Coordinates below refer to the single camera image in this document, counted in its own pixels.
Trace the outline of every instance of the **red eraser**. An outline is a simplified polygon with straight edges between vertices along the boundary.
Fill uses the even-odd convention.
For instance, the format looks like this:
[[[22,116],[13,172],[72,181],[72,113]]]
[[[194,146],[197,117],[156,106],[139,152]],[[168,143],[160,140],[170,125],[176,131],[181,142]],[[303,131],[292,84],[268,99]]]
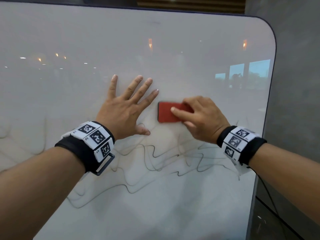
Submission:
[[[194,113],[193,109],[188,104],[173,103],[173,102],[159,102],[158,103],[158,122],[159,123],[174,123],[174,122],[181,121],[178,117],[176,117],[171,112],[172,107],[175,107],[177,109],[184,110],[190,113]]]

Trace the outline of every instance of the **person's right arm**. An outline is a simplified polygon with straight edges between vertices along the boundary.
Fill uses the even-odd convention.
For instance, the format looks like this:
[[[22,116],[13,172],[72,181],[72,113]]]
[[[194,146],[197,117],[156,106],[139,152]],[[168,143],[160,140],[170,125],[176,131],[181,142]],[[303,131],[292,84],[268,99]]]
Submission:
[[[210,98],[185,98],[194,113],[172,108],[172,113],[195,139],[216,144],[221,132],[230,126]],[[320,225],[320,164],[306,157],[263,144],[249,161],[249,166],[304,214]]]

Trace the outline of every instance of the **forearm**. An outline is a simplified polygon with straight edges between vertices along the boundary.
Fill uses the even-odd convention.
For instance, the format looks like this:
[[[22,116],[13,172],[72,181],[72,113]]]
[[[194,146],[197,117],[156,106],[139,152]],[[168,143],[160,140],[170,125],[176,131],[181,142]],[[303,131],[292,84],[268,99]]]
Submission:
[[[1,239],[32,239],[84,172],[73,153],[54,147],[1,173]]]
[[[249,165],[320,225],[320,164],[276,146],[264,144]]]

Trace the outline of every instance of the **person's left arm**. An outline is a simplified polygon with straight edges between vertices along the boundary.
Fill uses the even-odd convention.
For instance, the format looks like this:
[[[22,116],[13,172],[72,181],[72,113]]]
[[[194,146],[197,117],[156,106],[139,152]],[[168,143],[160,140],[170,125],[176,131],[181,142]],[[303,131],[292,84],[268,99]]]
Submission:
[[[150,135],[136,124],[139,115],[158,95],[153,91],[138,101],[152,83],[138,76],[127,90],[116,96],[118,77],[111,80],[108,98],[96,121],[107,127],[115,140],[134,134]],[[32,239],[85,173],[83,163],[69,150],[54,147],[0,173],[0,239]]]

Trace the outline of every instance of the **hand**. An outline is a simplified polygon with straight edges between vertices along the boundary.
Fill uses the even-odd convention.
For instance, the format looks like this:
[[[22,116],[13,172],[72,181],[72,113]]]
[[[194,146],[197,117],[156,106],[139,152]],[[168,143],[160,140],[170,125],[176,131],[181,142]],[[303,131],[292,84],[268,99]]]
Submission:
[[[126,91],[117,97],[116,88],[118,76],[114,75],[112,77],[108,97],[102,105],[96,121],[108,128],[115,140],[124,139],[136,134],[150,135],[150,131],[147,128],[137,125],[137,119],[142,111],[156,98],[159,90],[154,90],[149,96],[138,103],[152,84],[152,79],[148,78],[133,95],[142,79],[142,76],[137,76]]]
[[[221,132],[230,126],[226,117],[208,97],[189,97],[183,100],[194,113],[172,107],[171,112],[180,118],[192,136],[200,141],[216,144]]]

